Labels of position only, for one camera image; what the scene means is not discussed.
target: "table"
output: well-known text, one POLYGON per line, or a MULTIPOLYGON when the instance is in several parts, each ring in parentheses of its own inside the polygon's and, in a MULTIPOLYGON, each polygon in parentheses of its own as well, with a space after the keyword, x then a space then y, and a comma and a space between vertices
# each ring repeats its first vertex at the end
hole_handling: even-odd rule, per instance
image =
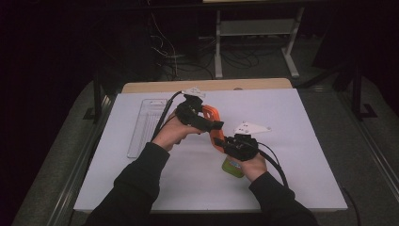
MULTIPOLYGON (((203 0, 203 3, 236 3, 246 2, 248 0, 203 0)), ((220 10, 216 15, 216 49, 215 49, 215 78, 223 77, 221 56, 220 56, 220 37, 221 36, 246 36, 246 35, 281 35, 289 34, 290 37, 286 46, 281 48, 285 63, 293 78, 299 77, 294 61, 291 57, 291 51, 304 8, 299 8, 294 18, 289 19, 273 19, 273 20, 240 20, 240 21, 222 21, 220 20, 220 10)))
MULTIPOLYGON (((232 136, 232 129, 242 120, 272 128, 272 132, 254 137, 275 151, 298 201, 314 211, 347 208, 296 89, 281 78, 127 84, 114 103, 75 210, 94 209, 132 161, 126 154, 141 101, 168 98, 179 89, 193 86, 206 90, 204 103, 218 108, 226 136, 232 136), (254 105, 262 107, 250 109, 254 105)), ((175 103, 183 99, 178 96, 175 103)), ((247 189, 249 181, 224 172, 224 159, 207 134, 189 136, 175 145, 161 175, 161 192, 152 211, 259 212, 259 204, 247 189)), ((280 181, 275 169, 270 166, 269 171, 280 181)))

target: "clear plastic tray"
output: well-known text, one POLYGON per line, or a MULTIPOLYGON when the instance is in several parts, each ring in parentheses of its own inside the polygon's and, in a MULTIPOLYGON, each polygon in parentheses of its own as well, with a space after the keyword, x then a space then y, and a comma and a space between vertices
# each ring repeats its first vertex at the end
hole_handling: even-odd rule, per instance
POLYGON ((167 101, 166 99, 146 99, 142 101, 127 157, 138 158, 146 143, 151 141, 153 131, 161 118, 167 101))

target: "hand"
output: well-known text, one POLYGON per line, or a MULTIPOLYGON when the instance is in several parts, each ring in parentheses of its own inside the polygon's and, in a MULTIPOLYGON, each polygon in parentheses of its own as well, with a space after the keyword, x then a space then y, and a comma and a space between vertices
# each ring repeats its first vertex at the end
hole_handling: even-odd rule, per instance
POLYGON ((157 144, 163 149, 170 151, 173 145, 179 143, 189 134, 200 134, 201 130, 182 124, 177 119, 174 112, 170 114, 167 123, 161 128, 158 135, 153 139, 152 143, 157 144))
POLYGON ((267 172, 266 162, 259 153, 254 158, 244 162, 231 156, 228 156, 228 159, 240 165, 241 171, 247 176, 250 182, 255 181, 259 176, 267 172))

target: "black jacket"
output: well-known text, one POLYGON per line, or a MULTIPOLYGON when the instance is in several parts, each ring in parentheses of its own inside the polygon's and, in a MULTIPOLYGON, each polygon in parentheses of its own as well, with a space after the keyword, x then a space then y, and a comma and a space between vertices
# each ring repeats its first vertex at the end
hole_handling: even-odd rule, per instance
MULTIPOLYGON (((88 216, 85 225, 145 225, 159 194, 159 180, 169 153, 147 143, 140 157, 128 165, 114 187, 88 216)), ((317 225, 313 214, 295 200, 292 190, 265 173, 249 189, 261 205, 264 225, 317 225)))

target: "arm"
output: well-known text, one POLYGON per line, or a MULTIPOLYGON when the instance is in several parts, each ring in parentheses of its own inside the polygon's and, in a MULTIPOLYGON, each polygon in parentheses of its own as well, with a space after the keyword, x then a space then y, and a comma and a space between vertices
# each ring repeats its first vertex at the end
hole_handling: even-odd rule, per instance
POLYGON ((85 225, 143 225, 159 194, 162 169, 173 145, 200 130, 183 125, 176 118, 147 143, 140 157, 129 164, 114 182, 114 187, 88 216, 85 225))
POLYGON ((267 171, 264 158, 260 154, 245 162, 231 160, 241 166, 251 182, 249 189, 261 205, 270 225, 318 225, 311 211, 295 200, 294 191, 281 185, 267 171))

